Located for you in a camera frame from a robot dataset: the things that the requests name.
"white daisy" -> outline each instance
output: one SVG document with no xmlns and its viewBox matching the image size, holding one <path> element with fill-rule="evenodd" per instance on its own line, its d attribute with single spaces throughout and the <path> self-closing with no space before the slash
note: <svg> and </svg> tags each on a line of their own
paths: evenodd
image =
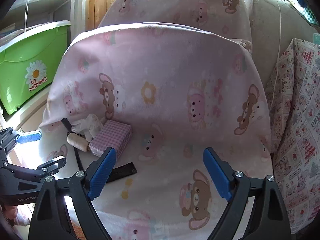
<svg viewBox="0 0 320 240">
<path fill-rule="evenodd" d="M 31 81 L 36 79 L 37 82 L 43 79 L 47 75 L 47 67 L 40 60 L 36 60 L 36 62 L 30 62 L 29 67 L 27 67 L 28 74 L 25 75 L 26 84 L 32 85 Z"/>
</svg>

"daisy sticker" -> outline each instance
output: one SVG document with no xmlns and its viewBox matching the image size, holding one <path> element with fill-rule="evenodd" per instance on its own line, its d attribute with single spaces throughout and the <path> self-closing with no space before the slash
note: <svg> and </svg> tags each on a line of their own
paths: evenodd
<svg viewBox="0 0 320 240">
<path fill-rule="evenodd" d="M 24 78 L 26 79 L 26 84 L 29 85 L 30 92 L 47 82 L 47 67 L 41 60 L 30 62 L 27 72 Z"/>
</svg>

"crumpled plastic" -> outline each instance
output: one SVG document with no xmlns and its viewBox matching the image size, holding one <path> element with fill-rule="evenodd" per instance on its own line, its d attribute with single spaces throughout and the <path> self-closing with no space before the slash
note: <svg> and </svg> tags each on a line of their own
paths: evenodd
<svg viewBox="0 0 320 240">
<path fill-rule="evenodd" d="M 71 126 L 71 130 L 73 132 L 84 135 L 85 139 L 88 142 L 91 142 L 101 130 L 103 124 L 95 114 L 89 114 L 86 119 L 75 121 Z"/>
</svg>

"yellow flower print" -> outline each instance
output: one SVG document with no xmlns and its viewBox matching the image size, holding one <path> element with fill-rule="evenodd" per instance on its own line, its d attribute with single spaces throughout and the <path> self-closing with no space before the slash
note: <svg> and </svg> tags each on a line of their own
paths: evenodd
<svg viewBox="0 0 320 240">
<path fill-rule="evenodd" d="M 149 84 L 149 82 L 145 82 L 144 86 L 141 89 L 141 95 L 146 104 L 154 104 L 156 94 L 156 87 L 154 84 Z"/>
</svg>

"white bin lid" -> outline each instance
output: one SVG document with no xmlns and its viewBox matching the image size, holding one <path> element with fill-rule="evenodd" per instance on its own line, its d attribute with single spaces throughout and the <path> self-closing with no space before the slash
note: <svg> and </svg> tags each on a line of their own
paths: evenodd
<svg viewBox="0 0 320 240">
<path fill-rule="evenodd" d="M 59 22 L 53 22 L 53 23 L 47 23 L 44 25 L 41 25 L 39 27 L 33 28 L 29 31 L 26 31 L 26 38 L 56 28 L 56 27 L 61 27 L 61 26 L 66 26 L 66 25 L 71 25 L 70 21 L 59 21 Z M 24 39 L 24 33 L 21 33 L 20 35 L 18 35 L 17 37 L 15 37 L 14 39 L 12 39 L 11 41 L 9 41 L 7 44 L 4 44 L 3 46 L 0 47 L 0 53 L 2 51 L 4 51 L 5 49 L 9 48 L 10 46 L 12 46 L 13 44 L 22 41 Z"/>
</svg>

